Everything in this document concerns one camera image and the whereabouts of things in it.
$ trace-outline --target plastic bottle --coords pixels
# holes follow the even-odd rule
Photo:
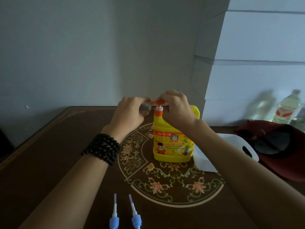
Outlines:
[[[305,106],[303,106],[297,116],[291,120],[290,125],[305,133]]]
[[[193,154],[194,143],[179,130],[168,124],[162,117],[165,102],[152,101],[158,105],[154,112],[154,158],[162,162],[189,162]],[[200,113],[196,106],[190,105],[199,118]]]
[[[282,100],[271,120],[272,122],[279,124],[288,124],[290,122],[293,112],[301,105],[300,92],[301,90],[294,89],[292,94]]]

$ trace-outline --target white plastic container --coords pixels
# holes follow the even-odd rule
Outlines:
[[[237,147],[241,152],[243,152],[243,146],[246,147],[246,149],[251,154],[252,158],[258,162],[259,158],[254,151],[254,149],[249,145],[248,142],[246,142],[244,139],[242,139],[238,135],[234,134],[224,134],[224,133],[218,133],[218,135],[229,142],[231,145],[234,145]],[[196,167],[202,171],[206,172],[216,172],[217,170],[212,165],[212,163],[208,160],[208,158],[204,155],[204,153],[195,145],[193,149],[193,159]]]

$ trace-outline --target wooden table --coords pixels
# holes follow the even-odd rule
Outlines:
[[[18,228],[80,159],[80,152],[108,124],[114,107],[70,107],[0,164],[1,228]],[[188,163],[153,159],[153,112],[121,143],[85,228],[108,228],[117,193],[121,228],[132,228],[128,194],[143,228],[256,228],[221,175]],[[212,127],[233,133],[232,127]],[[303,185],[294,184],[303,189]]]

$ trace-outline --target bottle label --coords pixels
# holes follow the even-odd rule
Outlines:
[[[192,154],[194,143],[181,132],[154,131],[153,152],[171,156]]]
[[[294,109],[279,107],[275,114],[280,117],[290,118],[293,112]]]

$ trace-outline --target dish soap bottle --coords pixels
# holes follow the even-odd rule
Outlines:
[[[179,130],[167,123],[163,117],[162,100],[154,100],[151,103],[158,105],[154,112],[154,158],[162,162],[189,162],[193,155],[194,143]],[[194,105],[190,105],[196,117],[200,112]]]

